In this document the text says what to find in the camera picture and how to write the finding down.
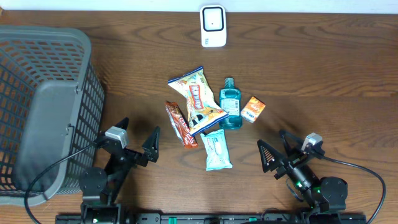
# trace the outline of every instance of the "blue and white snack bag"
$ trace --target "blue and white snack bag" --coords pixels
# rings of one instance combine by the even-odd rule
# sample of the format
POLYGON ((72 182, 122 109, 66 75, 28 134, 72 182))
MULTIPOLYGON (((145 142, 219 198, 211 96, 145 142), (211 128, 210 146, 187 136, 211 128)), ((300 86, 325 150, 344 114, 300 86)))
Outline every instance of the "blue and white snack bag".
POLYGON ((207 152, 206 171, 232 168, 226 147, 224 129, 213 131, 210 134, 200 134, 207 152))

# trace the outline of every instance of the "white background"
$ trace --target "white background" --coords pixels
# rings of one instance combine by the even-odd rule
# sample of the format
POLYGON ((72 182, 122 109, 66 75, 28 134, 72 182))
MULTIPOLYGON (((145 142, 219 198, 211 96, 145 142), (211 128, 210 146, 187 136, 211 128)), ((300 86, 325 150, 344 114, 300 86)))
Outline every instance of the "white background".
POLYGON ((207 4, 228 12, 398 13, 398 0, 0 0, 10 10, 198 12, 207 4))

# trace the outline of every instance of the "small orange box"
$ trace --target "small orange box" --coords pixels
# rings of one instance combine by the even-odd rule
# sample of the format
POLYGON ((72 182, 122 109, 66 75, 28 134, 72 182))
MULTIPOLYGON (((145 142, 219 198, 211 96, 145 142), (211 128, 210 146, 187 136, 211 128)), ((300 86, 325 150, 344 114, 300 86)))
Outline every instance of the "small orange box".
POLYGON ((241 116, 250 123, 253 123, 265 107, 266 105, 263 102, 252 96, 246 106, 242 109, 241 116))

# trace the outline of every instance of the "snack bag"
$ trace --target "snack bag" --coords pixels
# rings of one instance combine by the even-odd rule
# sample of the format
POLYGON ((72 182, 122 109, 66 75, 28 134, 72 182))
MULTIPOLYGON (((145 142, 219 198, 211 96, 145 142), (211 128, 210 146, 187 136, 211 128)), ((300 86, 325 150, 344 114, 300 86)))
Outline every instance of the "snack bag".
POLYGON ((200 134, 207 152, 206 171, 232 168, 226 147, 224 129, 213 131, 208 135, 200 134))
POLYGON ((265 107, 266 105, 264 103, 252 96, 246 106, 242 109, 241 116, 250 123, 253 123, 265 107))
POLYGON ((174 128, 174 131, 184 145, 185 149, 192 149, 198 147, 198 143, 194 137, 189 133, 189 128, 182 117, 180 108, 177 103, 166 102, 166 111, 169 114, 170 121, 174 128))
POLYGON ((167 83, 187 99, 188 124, 192 136, 228 117, 228 113, 215 103, 203 67, 167 83))

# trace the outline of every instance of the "mouthwash bottle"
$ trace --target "mouthwash bottle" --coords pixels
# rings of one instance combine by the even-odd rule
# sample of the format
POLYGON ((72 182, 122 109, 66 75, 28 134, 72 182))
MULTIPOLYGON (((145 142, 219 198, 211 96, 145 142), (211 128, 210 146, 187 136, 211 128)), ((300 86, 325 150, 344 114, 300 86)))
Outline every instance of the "mouthwash bottle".
POLYGON ((228 118, 220 121, 220 128, 241 128, 241 91, 235 88, 233 78, 225 79, 225 88, 220 91, 220 103, 221 108, 229 114, 228 118))

